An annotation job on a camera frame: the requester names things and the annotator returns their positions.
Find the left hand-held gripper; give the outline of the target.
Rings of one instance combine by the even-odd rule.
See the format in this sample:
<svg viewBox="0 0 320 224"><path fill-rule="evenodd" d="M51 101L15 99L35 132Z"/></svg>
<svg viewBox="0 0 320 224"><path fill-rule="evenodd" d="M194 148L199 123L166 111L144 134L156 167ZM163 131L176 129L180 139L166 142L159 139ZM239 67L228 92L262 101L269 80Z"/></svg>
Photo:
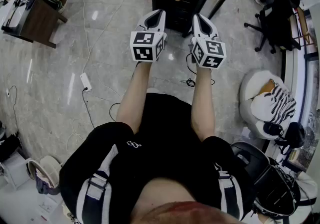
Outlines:
<svg viewBox="0 0 320 224"><path fill-rule="evenodd" d="M155 62L165 47L166 12L162 9L144 15L130 35L130 49L136 62Z"/></svg>

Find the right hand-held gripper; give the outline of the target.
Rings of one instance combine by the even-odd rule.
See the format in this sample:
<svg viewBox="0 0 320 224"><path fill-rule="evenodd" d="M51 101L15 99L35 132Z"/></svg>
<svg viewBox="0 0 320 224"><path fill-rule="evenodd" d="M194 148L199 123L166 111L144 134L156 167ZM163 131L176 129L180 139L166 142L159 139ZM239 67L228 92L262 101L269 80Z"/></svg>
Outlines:
<svg viewBox="0 0 320 224"><path fill-rule="evenodd" d="M201 68L218 69L226 59L227 51L216 26L205 16L195 14L192 32L192 62Z"/></svg>

